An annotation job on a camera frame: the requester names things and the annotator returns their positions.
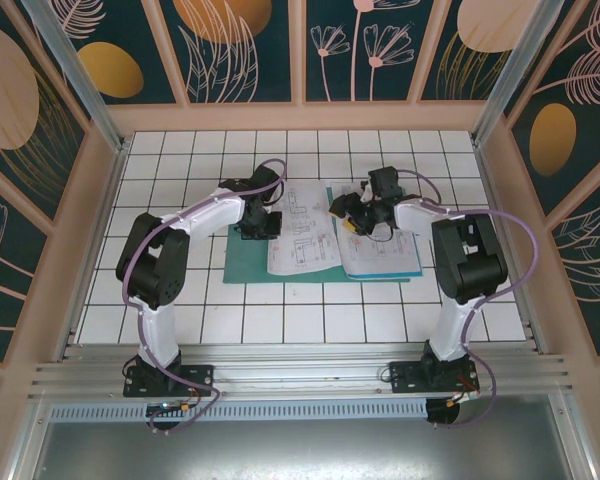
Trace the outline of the white technical drawing sheet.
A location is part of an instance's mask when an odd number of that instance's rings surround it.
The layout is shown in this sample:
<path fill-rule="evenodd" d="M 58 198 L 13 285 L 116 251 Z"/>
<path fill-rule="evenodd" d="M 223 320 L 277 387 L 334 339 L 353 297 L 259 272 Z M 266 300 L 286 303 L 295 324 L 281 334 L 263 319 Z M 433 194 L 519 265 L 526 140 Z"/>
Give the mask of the white technical drawing sheet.
<path fill-rule="evenodd" d="M 341 265 L 336 233 L 328 213 L 322 180 L 289 180 L 273 206 L 281 216 L 281 232 L 268 244 L 267 272 L 291 276 Z"/>

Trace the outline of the white paper files stack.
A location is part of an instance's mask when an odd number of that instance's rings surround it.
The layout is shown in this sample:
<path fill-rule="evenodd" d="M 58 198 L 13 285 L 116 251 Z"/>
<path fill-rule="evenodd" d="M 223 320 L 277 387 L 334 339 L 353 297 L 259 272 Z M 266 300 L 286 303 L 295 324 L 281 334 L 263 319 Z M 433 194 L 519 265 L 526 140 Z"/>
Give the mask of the white paper files stack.
<path fill-rule="evenodd" d="M 347 277 L 403 281 L 422 275 L 414 235 L 393 226 L 388 205 L 374 199 L 366 183 L 333 183 L 331 209 Z"/>

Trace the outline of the blue backing sheet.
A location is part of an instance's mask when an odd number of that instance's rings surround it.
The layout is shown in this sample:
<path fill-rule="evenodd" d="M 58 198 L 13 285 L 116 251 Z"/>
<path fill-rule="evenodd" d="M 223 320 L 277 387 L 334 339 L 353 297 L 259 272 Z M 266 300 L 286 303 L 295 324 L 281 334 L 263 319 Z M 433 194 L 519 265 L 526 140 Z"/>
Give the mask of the blue backing sheet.
<path fill-rule="evenodd" d="M 397 231 L 390 241 L 349 235 L 340 251 L 346 275 L 354 280 L 395 280 L 422 275 L 413 234 Z"/>

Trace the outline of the small green circuit board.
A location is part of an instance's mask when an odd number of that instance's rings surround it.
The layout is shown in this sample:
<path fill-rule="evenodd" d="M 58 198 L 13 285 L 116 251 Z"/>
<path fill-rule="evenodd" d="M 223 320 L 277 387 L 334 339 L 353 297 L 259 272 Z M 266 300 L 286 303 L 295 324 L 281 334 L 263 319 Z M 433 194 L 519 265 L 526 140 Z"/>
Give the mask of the small green circuit board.
<path fill-rule="evenodd" d="M 190 411 L 192 411 L 195 406 L 195 403 L 183 400 L 148 404 L 145 409 L 145 417 L 147 419 L 183 418 Z"/>

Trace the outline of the grey metal shelf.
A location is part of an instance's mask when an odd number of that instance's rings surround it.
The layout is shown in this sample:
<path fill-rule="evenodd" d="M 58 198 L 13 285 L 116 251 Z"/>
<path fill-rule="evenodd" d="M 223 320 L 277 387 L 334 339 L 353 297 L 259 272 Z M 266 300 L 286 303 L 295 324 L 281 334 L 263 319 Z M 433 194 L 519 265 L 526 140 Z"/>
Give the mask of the grey metal shelf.
<path fill-rule="evenodd" d="M 457 429 L 423 419 L 230 420 L 159 436 L 48 405 L 9 480 L 600 480 L 560 397 L 499 399 Z"/>

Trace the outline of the aluminium side rail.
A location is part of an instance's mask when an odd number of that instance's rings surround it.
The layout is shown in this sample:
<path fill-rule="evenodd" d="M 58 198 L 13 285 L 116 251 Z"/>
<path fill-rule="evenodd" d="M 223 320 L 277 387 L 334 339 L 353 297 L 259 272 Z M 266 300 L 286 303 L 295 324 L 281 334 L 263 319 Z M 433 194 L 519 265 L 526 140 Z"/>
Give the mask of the aluminium side rail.
<path fill-rule="evenodd" d="M 488 205 L 520 218 L 537 233 L 536 201 L 527 196 L 529 188 L 522 177 L 524 171 L 515 165 L 506 150 L 483 146 L 475 150 L 475 155 Z M 522 279 L 532 264 L 533 243 L 524 228 L 515 222 L 496 218 L 494 223 L 503 242 L 509 281 L 514 283 Z M 547 342 L 538 314 L 531 281 L 488 303 L 482 311 L 491 341 L 532 343 L 537 351 L 546 353 Z"/>
<path fill-rule="evenodd" d="M 124 169 L 129 149 L 130 138 L 127 137 L 123 139 L 121 147 L 115 153 L 110 169 L 105 177 L 105 183 L 95 209 L 91 227 L 86 236 L 87 244 L 84 249 L 83 259 L 77 270 L 76 282 L 69 299 L 59 339 L 52 356 L 52 361 L 54 363 L 63 361 L 64 351 L 67 345 L 71 344 L 75 327 L 79 323 L 90 281 L 93 272 L 96 269 L 96 261 L 103 242 L 107 223 L 110 219 L 114 196 L 122 177 L 122 170 Z"/>

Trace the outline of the aluminium mounting rail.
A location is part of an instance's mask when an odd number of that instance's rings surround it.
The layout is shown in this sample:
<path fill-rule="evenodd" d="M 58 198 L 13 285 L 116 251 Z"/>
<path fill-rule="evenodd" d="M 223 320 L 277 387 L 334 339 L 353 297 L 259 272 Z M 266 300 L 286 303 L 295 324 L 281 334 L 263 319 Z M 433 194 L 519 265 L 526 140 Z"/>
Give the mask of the aluminium mounting rail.
<path fill-rule="evenodd" d="M 234 344 L 182 347 L 184 362 L 210 364 L 214 385 L 226 400 L 387 398 L 384 368 L 422 354 L 420 343 Z M 501 396 L 570 391 L 574 382 L 560 355 L 541 354 L 531 341 L 480 343 L 475 352 L 494 371 L 478 370 L 481 391 Z M 57 363 L 36 366 L 29 398 L 119 401 L 121 370 L 136 349 L 123 345 L 68 347 Z"/>

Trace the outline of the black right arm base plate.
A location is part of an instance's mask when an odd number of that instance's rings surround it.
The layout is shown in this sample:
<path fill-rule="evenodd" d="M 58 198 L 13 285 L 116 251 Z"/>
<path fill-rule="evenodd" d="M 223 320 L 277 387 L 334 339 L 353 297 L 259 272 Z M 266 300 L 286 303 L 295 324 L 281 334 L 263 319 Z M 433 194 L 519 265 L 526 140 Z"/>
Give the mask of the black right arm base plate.
<path fill-rule="evenodd" d="M 389 364 L 389 380 L 394 393 L 479 392 L 475 363 L 468 356 L 454 361 L 436 357 Z"/>

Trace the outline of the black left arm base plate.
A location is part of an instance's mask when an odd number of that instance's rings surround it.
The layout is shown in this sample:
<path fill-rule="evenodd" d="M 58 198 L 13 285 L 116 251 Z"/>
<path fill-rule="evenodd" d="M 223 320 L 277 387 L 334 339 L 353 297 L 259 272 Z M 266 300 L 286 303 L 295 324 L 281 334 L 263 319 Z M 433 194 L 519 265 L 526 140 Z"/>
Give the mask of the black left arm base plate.
<path fill-rule="evenodd" d="M 214 369 L 211 365 L 181 365 L 177 375 L 190 383 L 212 386 Z M 151 366 L 128 366 L 124 377 L 122 395 L 126 398 L 184 398 L 191 395 L 189 385 L 177 382 Z"/>

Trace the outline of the aluminium corner post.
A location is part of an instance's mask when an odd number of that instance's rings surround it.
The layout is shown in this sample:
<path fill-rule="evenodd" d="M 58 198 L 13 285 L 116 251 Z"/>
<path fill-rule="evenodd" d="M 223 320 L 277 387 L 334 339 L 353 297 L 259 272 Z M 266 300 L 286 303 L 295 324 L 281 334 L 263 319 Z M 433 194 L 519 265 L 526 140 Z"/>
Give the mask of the aluminium corner post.
<path fill-rule="evenodd" d="M 556 22 L 564 0 L 539 0 L 516 46 L 492 89 L 471 134 L 476 150 L 483 147 L 504 112 L 525 72 Z"/>
<path fill-rule="evenodd" d="M 58 23 L 47 0 L 21 0 L 33 24 L 63 68 L 92 120 L 115 153 L 124 146 L 124 136 L 115 125 L 100 93 L 96 90 L 79 56 Z"/>

